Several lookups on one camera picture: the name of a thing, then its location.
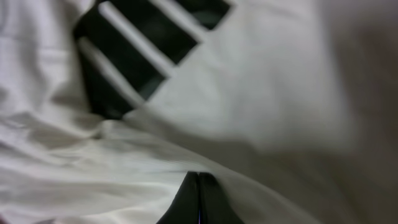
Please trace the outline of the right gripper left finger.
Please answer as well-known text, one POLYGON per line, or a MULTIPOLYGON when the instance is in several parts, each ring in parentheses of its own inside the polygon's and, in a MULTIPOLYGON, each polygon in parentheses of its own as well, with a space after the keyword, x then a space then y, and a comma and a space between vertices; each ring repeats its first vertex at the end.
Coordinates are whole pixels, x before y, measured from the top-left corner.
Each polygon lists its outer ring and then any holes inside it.
POLYGON ((172 204, 157 224, 199 224, 198 174, 188 172, 172 204))

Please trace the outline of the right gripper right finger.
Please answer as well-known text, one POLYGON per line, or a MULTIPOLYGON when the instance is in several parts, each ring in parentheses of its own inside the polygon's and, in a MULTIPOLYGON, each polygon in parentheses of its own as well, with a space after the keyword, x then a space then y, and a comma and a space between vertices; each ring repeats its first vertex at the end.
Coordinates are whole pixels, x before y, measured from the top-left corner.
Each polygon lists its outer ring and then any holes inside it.
POLYGON ((199 173, 202 224, 244 224, 229 204, 217 179, 210 173, 199 173))

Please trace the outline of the white printed t-shirt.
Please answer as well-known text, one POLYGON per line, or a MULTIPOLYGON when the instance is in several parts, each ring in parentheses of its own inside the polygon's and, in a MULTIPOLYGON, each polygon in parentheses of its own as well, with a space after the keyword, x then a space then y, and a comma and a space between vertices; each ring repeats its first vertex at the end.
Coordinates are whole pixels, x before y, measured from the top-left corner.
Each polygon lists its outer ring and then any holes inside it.
POLYGON ((1 222, 397 222, 396 1, 2 1, 1 222))

